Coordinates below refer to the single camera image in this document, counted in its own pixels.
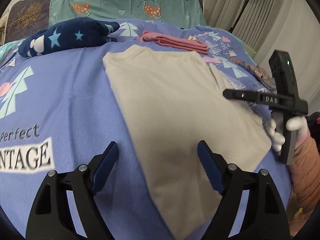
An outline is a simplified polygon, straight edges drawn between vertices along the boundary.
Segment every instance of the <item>blue bedsheet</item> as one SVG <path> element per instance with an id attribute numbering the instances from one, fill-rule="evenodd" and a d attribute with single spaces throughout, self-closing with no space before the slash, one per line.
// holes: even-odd
<path id="1" fill-rule="evenodd" d="M 225 60 L 231 53 L 233 57 L 252 61 L 241 42 L 226 31 L 201 26 L 180 30 L 169 24 L 136 19 L 117 22 L 121 27 L 112 36 L 118 43 L 33 58 L 11 53 L 0 68 L 0 205 L 23 236 L 34 197 L 47 171 L 52 168 L 58 172 L 72 171 L 102 153 L 110 141 L 116 141 L 119 160 L 106 186 L 95 197 L 105 223 L 115 239 L 173 239 L 148 195 L 141 166 L 102 63 L 107 52 L 125 51 L 133 44 L 178 51 L 136 41 L 143 30 L 180 38 L 199 36 L 198 39 L 208 44 L 208 56 L 234 88 L 265 89 L 250 73 Z M 266 106 L 251 107 L 264 120 L 270 117 Z M 269 170 L 286 205 L 291 192 L 287 168 L 276 162 L 272 151 L 257 171 L 261 168 Z M 68 196 L 76 230 L 85 235 L 73 196 Z M 244 193 L 231 235 L 240 229 L 246 199 Z M 200 239 L 208 224 L 187 240 Z"/>

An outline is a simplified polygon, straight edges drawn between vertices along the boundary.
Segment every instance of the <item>pink circle print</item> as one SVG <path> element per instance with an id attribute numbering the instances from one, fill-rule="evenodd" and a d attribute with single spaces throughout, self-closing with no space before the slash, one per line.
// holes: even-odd
<path id="1" fill-rule="evenodd" d="M 0 97 L 4 96 L 12 87 L 9 82 L 3 83 L 0 87 Z"/>

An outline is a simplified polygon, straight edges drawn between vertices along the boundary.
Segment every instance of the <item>pink folded clothing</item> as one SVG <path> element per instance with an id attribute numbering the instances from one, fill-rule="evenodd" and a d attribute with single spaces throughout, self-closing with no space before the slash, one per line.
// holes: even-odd
<path id="1" fill-rule="evenodd" d="M 208 46 L 201 41 L 180 39 L 166 34 L 143 31 L 142 37 L 137 38 L 137 40 L 151 41 L 161 46 L 168 46 L 177 49 L 186 49 L 189 51 L 196 51 L 202 54 L 208 54 Z"/>

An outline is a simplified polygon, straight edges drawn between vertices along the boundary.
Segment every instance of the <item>gloved hand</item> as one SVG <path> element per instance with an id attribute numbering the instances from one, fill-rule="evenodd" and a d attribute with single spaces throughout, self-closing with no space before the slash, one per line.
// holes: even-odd
<path id="1" fill-rule="evenodd" d="M 297 141 L 294 149 L 297 149 L 308 137 L 309 128 L 307 119 L 304 116 L 296 116 L 289 119 L 286 123 L 286 128 L 288 131 L 298 131 Z M 279 152 L 281 151 L 282 145 L 284 144 L 285 138 L 281 133 L 275 131 L 276 121 L 270 118 L 265 126 L 265 131 L 270 137 L 272 142 L 272 148 Z"/>

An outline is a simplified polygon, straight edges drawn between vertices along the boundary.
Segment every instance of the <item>gray curtain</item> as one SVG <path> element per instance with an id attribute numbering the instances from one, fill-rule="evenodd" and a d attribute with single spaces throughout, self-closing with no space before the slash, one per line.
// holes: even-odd
<path id="1" fill-rule="evenodd" d="M 205 19 L 212 27 L 228 30 L 245 0 L 207 0 Z M 233 34 L 258 51 L 279 13 L 283 0 L 249 0 Z"/>

